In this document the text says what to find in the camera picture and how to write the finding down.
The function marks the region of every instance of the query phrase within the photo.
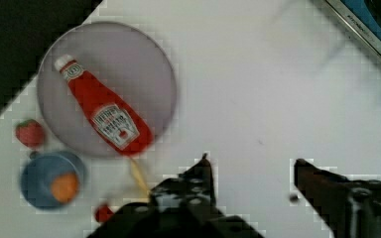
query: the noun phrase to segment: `ketchup bottle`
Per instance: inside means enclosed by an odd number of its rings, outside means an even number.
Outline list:
[[[88,122],[119,154],[133,156],[153,142],[144,120],[72,56],[57,59],[55,68],[66,80]]]

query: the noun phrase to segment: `white surface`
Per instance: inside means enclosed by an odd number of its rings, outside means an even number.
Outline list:
[[[313,210],[288,201],[292,160],[381,175],[381,71],[307,0],[108,0],[86,22],[102,20],[150,35],[178,76],[176,120],[142,156],[151,181],[210,151],[226,213],[268,238],[325,238]],[[83,237],[96,227],[91,206],[131,184],[128,165],[83,157],[90,178],[75,206],[61,214],[27,206],[17,179],[28,150],[12,129],[40,118],[35,83],[0,116],[0,237]],[[46,150],[62,147],[51,139]]]

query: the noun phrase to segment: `white bottle cap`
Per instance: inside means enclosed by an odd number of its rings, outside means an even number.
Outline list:
[[[55,69],[57,71],[61,71],[61,69],[69,62],[71,62],[73,60],[73,57],[70,56],[70,55],[63,55],[61,57],[59,57],[56,61],[55,61]]]

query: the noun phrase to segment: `pink plate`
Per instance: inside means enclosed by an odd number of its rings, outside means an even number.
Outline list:
[[[149,37],[118,23],[74,28],[49,49],[38,73],[39,105],[51,130],[67,146],[94,157],[115,157],[88,124],[66,82],[54,69],[69,54],[119,94],[152,128],[156,138],[169,126],[177,101],[172,66]]]

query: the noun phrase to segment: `orange fruit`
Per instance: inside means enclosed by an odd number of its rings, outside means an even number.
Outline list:
[[[79,181],[75,173],[61,175],[52,182],[51,191],[55,199],[61,203],[68,203],[78,193]]]

